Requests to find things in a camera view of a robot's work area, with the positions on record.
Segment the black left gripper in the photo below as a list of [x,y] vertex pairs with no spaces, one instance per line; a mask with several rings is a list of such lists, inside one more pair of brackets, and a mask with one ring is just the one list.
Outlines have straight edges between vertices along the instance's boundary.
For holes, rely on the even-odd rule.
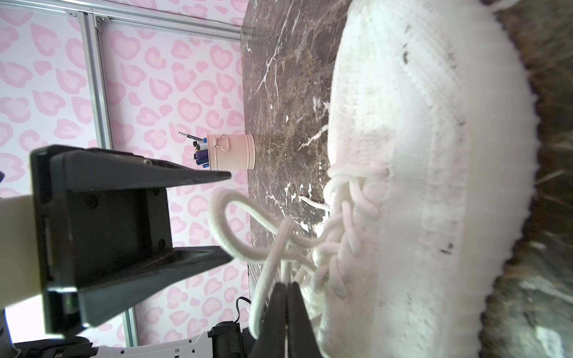
[[46,329],[76,335],[167,286],[232,261],[219,246],[172,247],[167,189],[231,179],[127,152],[31,152]]

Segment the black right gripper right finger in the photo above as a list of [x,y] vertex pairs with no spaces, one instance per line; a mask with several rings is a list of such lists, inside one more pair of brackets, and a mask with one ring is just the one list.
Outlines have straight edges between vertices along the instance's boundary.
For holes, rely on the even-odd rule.
[[286,291],[286,340],[289,358],[322,358],[297,283],[291,283]]

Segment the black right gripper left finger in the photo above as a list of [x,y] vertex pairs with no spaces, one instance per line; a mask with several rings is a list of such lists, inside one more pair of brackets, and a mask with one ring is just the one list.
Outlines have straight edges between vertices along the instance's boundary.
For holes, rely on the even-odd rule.
[[276,283],[264,316],[261,333],[250,358],[284,358],[287,337],[287,288]]

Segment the white knit sneaker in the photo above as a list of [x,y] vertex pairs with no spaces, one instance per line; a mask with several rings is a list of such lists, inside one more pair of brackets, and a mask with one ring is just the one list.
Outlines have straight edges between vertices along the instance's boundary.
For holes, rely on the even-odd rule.
[[330,208],[304,291],[327,357],[476,357],[530,214],[534,95],[480,1],[353,1],[334,65]]

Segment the white shoelace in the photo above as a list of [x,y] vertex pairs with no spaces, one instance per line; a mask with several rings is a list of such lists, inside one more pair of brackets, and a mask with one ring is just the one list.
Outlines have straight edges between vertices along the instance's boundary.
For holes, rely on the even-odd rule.
[[[213,235],[219,240],[222,249],[235,259],[247,263],[261,263],[258,286],[252,295],[252,311],[249,328],[254,337],[262,332],[264,301],[267,299],[272,278],[276,270],[289,282],[289,267],[298,263],[301,267],[295,282],[307,279],[311,292],[320,292],[331,286],[334,294],[344,300],[349,296],[343,270],[340,268],[342,250],[348,248],[353,257],[363,251],[364,238],[358,225],[364,217],[376,219],[380,210],[363,192],[368,180],[385,182],[392,173],[392,167],[358,166],[355,164],[335,164],[328,170],[329,182],[324,189],[325,198],[331,200],[329,210],[333,215],[325,223],[324,231],[316,240],[310,240],[295,232],[296,223],[288,216],[282,221],[273,218],[259,204],[247,196],[225,190],[213,197],[208,210],[208,220]],[[253,219],[275,235],[272,246],[265,249],[247,246],[239,240],[226,219],[225,211],[229,204],[243,208]]]

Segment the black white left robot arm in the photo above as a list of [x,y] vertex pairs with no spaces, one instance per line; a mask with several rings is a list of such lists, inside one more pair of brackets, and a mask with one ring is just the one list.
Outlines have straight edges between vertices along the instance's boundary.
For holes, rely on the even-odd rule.
[[247,266],[207,222],[227,171],[51,145],[1,155],[1,355],[85,337],[121,356],[244,322]]

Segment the coloured pens in cup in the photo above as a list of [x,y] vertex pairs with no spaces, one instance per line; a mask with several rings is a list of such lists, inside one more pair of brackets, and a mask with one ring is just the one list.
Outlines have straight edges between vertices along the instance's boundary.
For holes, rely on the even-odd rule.
[[209,159],[207,137],[201,138],[181,131],[179,131],[178,134],[182,137],[192,140],[192,145],[194,146],[195,149],[195,154],[193,155],[195,163],[204,169],[209,168],[210,159]]

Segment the pink pen cup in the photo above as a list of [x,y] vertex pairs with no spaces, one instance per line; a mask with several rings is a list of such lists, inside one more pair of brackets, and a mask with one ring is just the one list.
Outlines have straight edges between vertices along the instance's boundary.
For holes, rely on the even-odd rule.
[[251,134],[207,136],[210,170],[240,171],[255,168],[255,139]]

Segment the diagonal aluminium frame bar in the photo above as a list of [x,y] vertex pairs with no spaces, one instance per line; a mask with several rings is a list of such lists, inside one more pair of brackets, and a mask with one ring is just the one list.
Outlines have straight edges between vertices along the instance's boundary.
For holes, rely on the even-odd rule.
[[85,10],[79,11],[77,18],[84,46],[96,141],[100,148],[113,150],[113,137],[104,75],[104,56],[101,47],[101,30],[105,18]]

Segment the aluminium corner frame post left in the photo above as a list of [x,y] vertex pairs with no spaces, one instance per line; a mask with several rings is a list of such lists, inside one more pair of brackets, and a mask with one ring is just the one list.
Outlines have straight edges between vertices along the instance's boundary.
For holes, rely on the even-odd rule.
[[52,13],[89,13],[131,25],[155,27],[226,40],[240,40],[241,30],[234,25],[208,19],[198,19],[177,13],[134,7],[112,1],[27,1],[7,0],[2,5],[24,7]]

